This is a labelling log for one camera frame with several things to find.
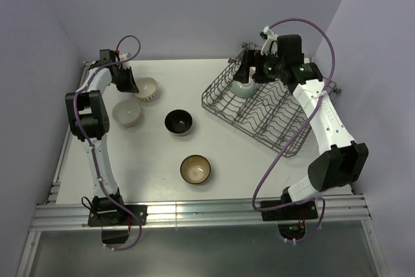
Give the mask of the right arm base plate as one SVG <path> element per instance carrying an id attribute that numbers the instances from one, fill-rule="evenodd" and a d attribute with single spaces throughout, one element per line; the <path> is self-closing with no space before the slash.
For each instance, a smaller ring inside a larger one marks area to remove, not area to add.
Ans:
<path id="1" fill-rule="evenodd" d="M 262 211 L 262 220 L 270 221 L 306 221 L 318 218 L 318 212 L 314 201 L 295 204 L 275 210 Z"/>

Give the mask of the light green bowl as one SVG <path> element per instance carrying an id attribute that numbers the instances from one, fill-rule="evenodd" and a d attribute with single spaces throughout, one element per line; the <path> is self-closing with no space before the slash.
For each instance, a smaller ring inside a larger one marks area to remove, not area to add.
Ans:
<path id="1" fill-rule="evenodd" d="M 231 84 L 231 91 L 239 98 L 247 99 L 251 97 L 257 88 L 257 84 L 253 80 L 249 80 L 247 84 L 238 81 L 233 81 Z"/>

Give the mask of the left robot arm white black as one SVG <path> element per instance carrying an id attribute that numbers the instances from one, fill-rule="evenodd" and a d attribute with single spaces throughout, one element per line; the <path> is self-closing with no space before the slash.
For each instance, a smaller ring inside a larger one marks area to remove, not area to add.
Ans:
<path id="1" fill-rule="evenodd" d="M 134 213 L 125 206 L 112 172 L 107 148 L 110 120 L 102 95 L 111 84 L 122 93 L 139 91 L 128 64 L 131 59 L 133 56 L 121 55 L 118 49 L 99 51 L 83 84 L 65 95 L 70 131 L 81 142 L 91 168 L 90 212 L 95 217 L 102 214 L 110 224 L 120 224 Z"/>

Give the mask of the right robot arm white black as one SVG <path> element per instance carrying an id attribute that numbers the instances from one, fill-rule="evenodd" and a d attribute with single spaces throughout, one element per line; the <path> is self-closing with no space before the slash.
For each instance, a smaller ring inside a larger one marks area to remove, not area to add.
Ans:
<path id="1" fill-rule="evenodd" d="M 365 143 L 357 143 L 338 116 L 318 66 L 305 62 L 299 35 L 278 36 L 271 30 L 261 33 L 264 44 L 260 50 L 249 49 L 243 54 L 241 66 L 234 76 L 247 82 L 248 71 L 255 68 L 252 80 L 266 84 L 280 80 L 298 101 L 316 137 L 319 156 L 307 169 L 305 178 L 283 192 L 281 212 L 293 219 L 303 210 L 306 200 L 336 187 L 356 182 L 368 157 Z"/>

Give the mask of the red patterned bowl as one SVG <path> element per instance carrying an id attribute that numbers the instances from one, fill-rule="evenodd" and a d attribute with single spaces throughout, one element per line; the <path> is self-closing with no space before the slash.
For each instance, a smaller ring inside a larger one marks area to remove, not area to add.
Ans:
<path id="1" fill-rule="evenodd" d="M 250 69 L 249 69 L 249 77 L 252 80 L 254 80 L 255 71 L 256 71 L 256 68 L 255 67 L 250 67 Z"/>

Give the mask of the white bowl striped outside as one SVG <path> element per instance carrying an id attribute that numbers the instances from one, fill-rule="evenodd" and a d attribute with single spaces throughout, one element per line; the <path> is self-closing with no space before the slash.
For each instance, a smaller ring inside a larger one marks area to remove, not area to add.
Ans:
<path id="1" fill-rule="evenodd" d="M 139 101 L 150 102 L 158 96 L 158 82 L 152 77 L 141 77 L 137 79 L 136 86 L 139 92 L 135 96 Z"/>

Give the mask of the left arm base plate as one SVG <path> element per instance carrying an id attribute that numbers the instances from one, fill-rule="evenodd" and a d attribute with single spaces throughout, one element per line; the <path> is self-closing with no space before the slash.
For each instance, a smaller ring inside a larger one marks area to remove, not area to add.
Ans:
<path id="1" fill-rule="evenodd" d="M 133 218 L 124 210 L 107 210 L 91 213 L 88 217 L 89 227 L 103 227 L 103 226 L 138 226 L 145 225 L 147 220 L 147 206 L 146 205 L 126 205 L 136 218 Z"/>

